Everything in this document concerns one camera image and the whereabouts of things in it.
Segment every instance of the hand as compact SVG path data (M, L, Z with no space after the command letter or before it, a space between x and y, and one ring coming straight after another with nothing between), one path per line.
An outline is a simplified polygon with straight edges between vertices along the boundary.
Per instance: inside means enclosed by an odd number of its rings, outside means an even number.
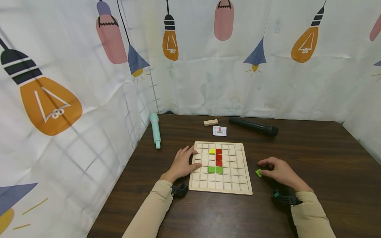
M187 176L193 170L200 168L202 163L189 164L189 157L191 154L197 154L197 151L194 150L194 146L191 148L187 146L184 149L177 151L171 168L160 177L160 180L174 183L178 178Z
M293 188L296 192L314 192L288 165L286 161L270 157L258 162L260 166L269 166L273 170L262 170L259 174Z

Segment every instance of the dark brown table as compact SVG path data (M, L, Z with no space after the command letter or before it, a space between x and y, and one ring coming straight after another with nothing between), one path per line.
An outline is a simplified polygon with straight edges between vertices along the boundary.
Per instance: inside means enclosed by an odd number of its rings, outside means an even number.
M247 118L278 127L269 138L217 117L227 137L216 137L203 126L215 118L159 115L162 148L155 149L148 126L88 237L120 238L178 149L195 141L243 143L253 195L189 191L173 200L157 237L294 237L289 214L270 199L276 183L255 174L257 161L270 156L286 160L315 190L338 238L381 237L381 166L342 125ZM188 182L189 176L175 184Z

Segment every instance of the small green piece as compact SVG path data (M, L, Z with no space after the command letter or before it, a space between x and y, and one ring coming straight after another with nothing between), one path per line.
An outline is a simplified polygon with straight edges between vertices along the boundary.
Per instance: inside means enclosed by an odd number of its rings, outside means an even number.
M216 173L222 174L222 167L216 167Z
M209 166L208 167L208 172L209 173L214 173L216 171L216 167L214 167L214 166Z
M255 173L259 176L259 177L262 177L262 175L259 174L259 172L262 171L261 169L255 171Z

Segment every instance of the backdrop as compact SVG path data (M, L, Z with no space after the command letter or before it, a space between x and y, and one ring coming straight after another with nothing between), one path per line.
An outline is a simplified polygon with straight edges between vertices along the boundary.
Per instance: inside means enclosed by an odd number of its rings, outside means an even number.
M380 161L376 0L0 12L1 238L86 237L153 112L337 121Z

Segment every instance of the mint green microphone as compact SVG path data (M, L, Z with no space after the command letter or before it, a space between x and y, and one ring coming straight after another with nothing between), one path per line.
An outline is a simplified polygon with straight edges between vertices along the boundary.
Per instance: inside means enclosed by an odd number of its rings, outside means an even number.
M156 113L152 113L149 119L152 124L152 133L154 134L154 143L156 145L156 149L160 149L160 143L162 139L160 138L159 117Z

